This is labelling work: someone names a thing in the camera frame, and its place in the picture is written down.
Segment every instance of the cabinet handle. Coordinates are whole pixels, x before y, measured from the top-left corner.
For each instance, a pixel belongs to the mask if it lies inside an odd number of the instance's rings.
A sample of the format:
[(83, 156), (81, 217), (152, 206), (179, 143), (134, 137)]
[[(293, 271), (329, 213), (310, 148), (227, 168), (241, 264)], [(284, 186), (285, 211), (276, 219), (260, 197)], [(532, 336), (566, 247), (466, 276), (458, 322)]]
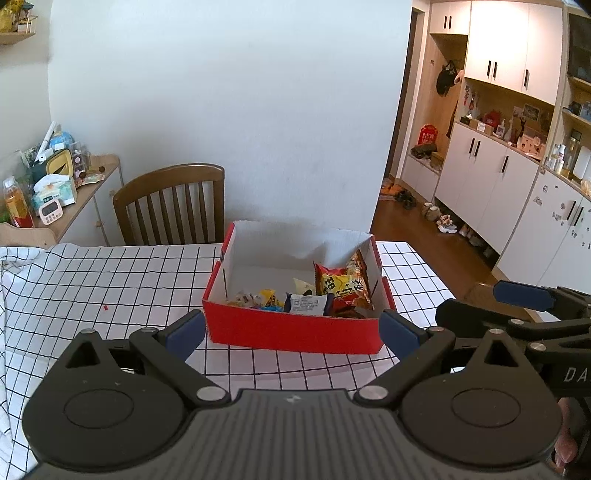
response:
[(574, 226), (577, 226), (577, 223), (579, 223), (579, 219), (581, 218), (581, 213), (583, 213), (584, 207), (581, 207), (581, 209), (579, 210), (579, 214), (577, 215), (577, 219), (574, 221)]
[(574, 206), (577, 205), (577, 202), (573, 202), (573, 206), (570, 208), (569, 216), (566, 217), (566, 221), (570, 220), (570, 216), (573, 214)]

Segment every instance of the wooden chair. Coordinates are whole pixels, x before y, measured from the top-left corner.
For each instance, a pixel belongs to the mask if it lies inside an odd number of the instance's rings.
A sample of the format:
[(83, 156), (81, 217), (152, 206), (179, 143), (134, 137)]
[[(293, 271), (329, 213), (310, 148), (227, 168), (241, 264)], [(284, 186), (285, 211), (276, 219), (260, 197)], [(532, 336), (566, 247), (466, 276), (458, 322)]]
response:
[(189, 231), (193, 243), (197, 243), (197, 231), (195, 228), (195, 216), (193, 214), (193, 202), (191, 201), (191, 193), (189, 185), (197, 183), (199, 195), (199, 211), (201, 216), (201, 226), (203, 230), (203, 237), (205, 243), (209, 243), (209, 236), (207, 234), (207, 216), (205, 208), (205, 198), (203, 194), (203, 182), (213, 182), (213, 223), (215, 230), (215, 242), (223, 241), (224, 225), (223, 225), (223, 196), (224, 196), (224, 169), (219, 165), (212, 165), (208, 163), (190, 163), (185, 165), (176, 165), (174, 167), (161, 168), (152, 171), (145, 175), (141, 175), (136, 179), (130, 181), (127, 185), (118, 191), (113, 197), (113, 207), (115, 214), (121, 228), (121, 233), (125, 240), (125, 245), (138, 245), (131, 226), (131, 220), (128, 215), (127, 207), (132, 203), (135, 204), (135, 211), (138, 218), (139, 231), (144, 241), (144, 245), (149, 244), (148, 232), (144, 223), (144, 216), (142, 214), (139, 201), (145, 197), (148, 204), (148, 214), (150, 216), (150, 223), (152, 224), (152, 232), (157, 244), (161, 242), (160, 230), (158, 228), (158, 220), (156, 218), (154, 204), (152, 203), (151, 195), (158, 192), (160, 199), (160, 211), (164, 224), (164, 231), (168, 244), (172, 245), (173, 234), (170, 228), (170, 221), (168, 220), (168, 210), (166, 201), (164, 199), (164, 191), (172, 189), (173, 209), (176, 218), (178, 229), (178, 237), (181, 244), (185, 244), (185, 234), (183, 227), (183, 220), (181, 218), (181, 210), (177, 196), (177, 186), (184, 186), (185, 200), (187, 204), (187, 216), (189, 221)]

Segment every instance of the open cardboard box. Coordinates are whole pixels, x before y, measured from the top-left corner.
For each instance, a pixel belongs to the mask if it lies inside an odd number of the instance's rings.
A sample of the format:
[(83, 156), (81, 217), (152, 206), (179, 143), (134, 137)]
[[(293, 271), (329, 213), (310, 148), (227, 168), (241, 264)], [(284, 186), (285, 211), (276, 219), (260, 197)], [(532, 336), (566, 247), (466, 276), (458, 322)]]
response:
[[(284, 300), (294, 278), (314, 284), (314, 262), (344, 267), (361, 250), (374, 310), (367, 319), (342, 319), (268, 312), (227, 305), (240, 291), (265, 288)], [(212, 341), (230, 345), (315, 353), (373, 354), (382, 348), (378, 317), (394, 300), (373, 235), (287, 223), (239, 221), (230, 225), (222, 259), (203, 295)]]

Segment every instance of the hand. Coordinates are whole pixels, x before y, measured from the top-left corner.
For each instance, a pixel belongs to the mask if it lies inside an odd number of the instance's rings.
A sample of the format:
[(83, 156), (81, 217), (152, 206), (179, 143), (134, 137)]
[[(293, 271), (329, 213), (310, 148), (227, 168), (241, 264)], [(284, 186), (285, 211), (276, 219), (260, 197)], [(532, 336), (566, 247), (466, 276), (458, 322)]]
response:
[(560, 429), (560, 434), (558, 434), (558, 439), (554, 444), (554, 450), (556, 451), (554, 460), (556, 461), (556, 471), (558, 473), (563, 473), (567, 463), (572, 462), (577, 456), (578, 446), (571, 437), (569, 430), (569, 399), (561, 398), (558, 401), (558, 406), (562, 411), (562, 428)]

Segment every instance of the table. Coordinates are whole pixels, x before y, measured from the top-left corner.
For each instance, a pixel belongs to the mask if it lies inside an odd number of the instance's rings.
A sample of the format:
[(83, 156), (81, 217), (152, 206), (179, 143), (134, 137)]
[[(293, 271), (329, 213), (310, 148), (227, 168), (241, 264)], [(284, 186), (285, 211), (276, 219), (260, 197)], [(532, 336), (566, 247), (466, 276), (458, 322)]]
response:
[[(397, 310), (419, 327), (434, 325), (436, 306), (453, 298), (451, 292), (408, 244), (379, 242), (378, 251)], [(20, 478), (35, 466), (22, 432), (22, 409), (76, 333), (91, 327), (114, 339), (146, 325), (173, 323), (202, 306), (219, 257), (218, 244), (0, 248), (0, 358), (7, 367), (1, 377), (6, 398), (0, 392), (0, 478)], [(240, 388), (353, 393), (397, 361), (385, 346), (376, 355), (322, 355), (220, 345), (209, 338), (187, 359), (233, 397)]]

